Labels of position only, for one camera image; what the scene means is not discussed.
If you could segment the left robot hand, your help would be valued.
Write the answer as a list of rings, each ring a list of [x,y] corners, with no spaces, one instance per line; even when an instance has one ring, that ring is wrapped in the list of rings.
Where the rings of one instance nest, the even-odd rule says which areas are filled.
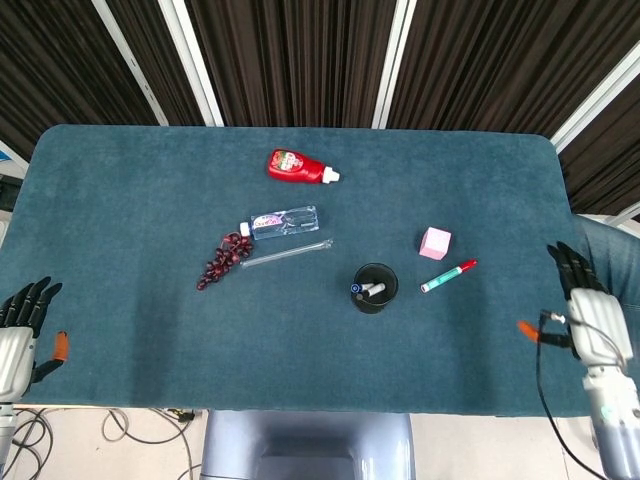
[[[48,308],[63,284],[46,276],[29,283],[1,304],[1,403],[17,403],[34,383],[40,383],[66,363],[69,336],[59,331],[52,357],[38,364],[36,347]]]

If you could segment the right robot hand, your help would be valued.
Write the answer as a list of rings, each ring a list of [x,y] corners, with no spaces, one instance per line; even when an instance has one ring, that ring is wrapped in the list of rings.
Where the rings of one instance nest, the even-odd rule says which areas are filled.
[[[536,344],[569,349],[587,368],[626,371],[633,349],[618,299],[586,258],[567,244],[557,242],[547,251],[556,264],[568,312],[543,310],[537,325],[520,321],[518,329]]]

